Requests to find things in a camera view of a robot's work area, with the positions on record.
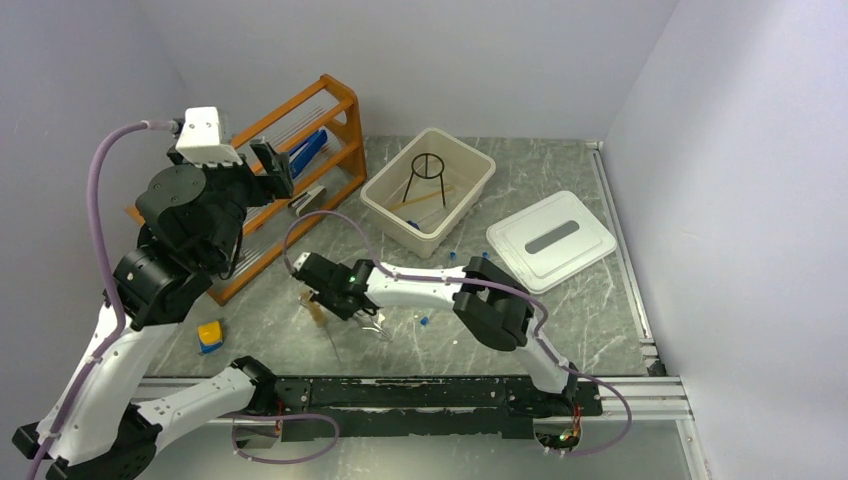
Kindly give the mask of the metal crucible tongs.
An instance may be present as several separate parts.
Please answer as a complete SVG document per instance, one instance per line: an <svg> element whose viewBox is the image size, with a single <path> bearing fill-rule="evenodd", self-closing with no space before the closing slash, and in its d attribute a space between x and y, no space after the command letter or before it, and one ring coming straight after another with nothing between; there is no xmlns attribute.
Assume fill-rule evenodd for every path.
<svg viewBox="0 0 848 480"><path fill-rule="evenodd" d="M385 316L382 313L369 315L364 312L357 312L352 319L361 330L374 334L381 341L392 340L392 334L384 326Z"/></svg>

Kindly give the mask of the tan rubber tubing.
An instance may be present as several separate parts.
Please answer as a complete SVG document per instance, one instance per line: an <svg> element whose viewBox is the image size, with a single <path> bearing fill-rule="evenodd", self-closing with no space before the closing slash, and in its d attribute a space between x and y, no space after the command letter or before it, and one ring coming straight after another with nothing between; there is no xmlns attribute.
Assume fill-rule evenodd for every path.
<svg viewBox="0 0 848 480"><path fill-rule="evenodd" d="M444 190L434 191L434 192L428 193L426 195L422 195L422 196L419 196L419 197L416 197L416 198L407 199L407 200L404 200L402 202L396 203L396 204L394 204L390 207L387 207L387 210L394 212L394 211L397 211L397 210L404 208L406 206L410 206L410 205L413 205L413 204L416 204L416 203L420 203L420 202L429 200L431 198L438 198L440 200L446 200L447 194L449 192L453 191L453 190L454 190L454 187L449 185Z"/></svg>

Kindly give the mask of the black wire tripod stand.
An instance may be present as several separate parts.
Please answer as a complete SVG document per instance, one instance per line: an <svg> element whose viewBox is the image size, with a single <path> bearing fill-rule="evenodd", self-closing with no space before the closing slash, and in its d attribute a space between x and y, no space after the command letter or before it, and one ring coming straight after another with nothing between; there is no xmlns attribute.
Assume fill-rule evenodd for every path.
<svg viewBox="0 0 848 480"><path fill-rule="evenodd" d="M410 162L410 175L404 189L402 202L409 202L409 193L414 178L421 180L436 179L439 183L438 193L442 201L442 206L445 207L447 205L447 199L444 172L445 162L440 155L432 152L424 152L416 155Z"/></svg>

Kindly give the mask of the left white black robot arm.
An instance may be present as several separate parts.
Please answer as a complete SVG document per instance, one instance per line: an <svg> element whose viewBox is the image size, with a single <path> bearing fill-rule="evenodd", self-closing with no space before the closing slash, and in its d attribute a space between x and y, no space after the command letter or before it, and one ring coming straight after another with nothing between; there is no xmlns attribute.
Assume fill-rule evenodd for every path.
<svg viewBox="0 0 848 480"><path fill-rule="evenodd" d="M146 402L133 395L153 355L217 276L230 274L249 208L293 194L289 160L267 142L230 165L196 166L173 153L136 201L136 248L112 271L98 323L71 381L41 421L19 427L13 444L50 479L134 479L174 440L220 416L275 415L277 378L243 356L221 373Z"/></svg>

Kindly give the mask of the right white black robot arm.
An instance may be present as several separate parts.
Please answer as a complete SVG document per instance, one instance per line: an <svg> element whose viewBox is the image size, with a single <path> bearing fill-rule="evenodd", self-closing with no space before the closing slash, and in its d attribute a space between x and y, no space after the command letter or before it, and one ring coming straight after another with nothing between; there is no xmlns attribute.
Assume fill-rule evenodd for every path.
<svg viewBox="0 0 848 480"><path fill-rule="evenodd" d="M342 320L379 328L379 312L387 307L450 311L480 344L515 356L548 412L565 413L578 399L574 364L542 330L547 309L486 258L445 269L402 268L369 259L348 267L304 252L286 266L310 289L312 301Z"/></svg>

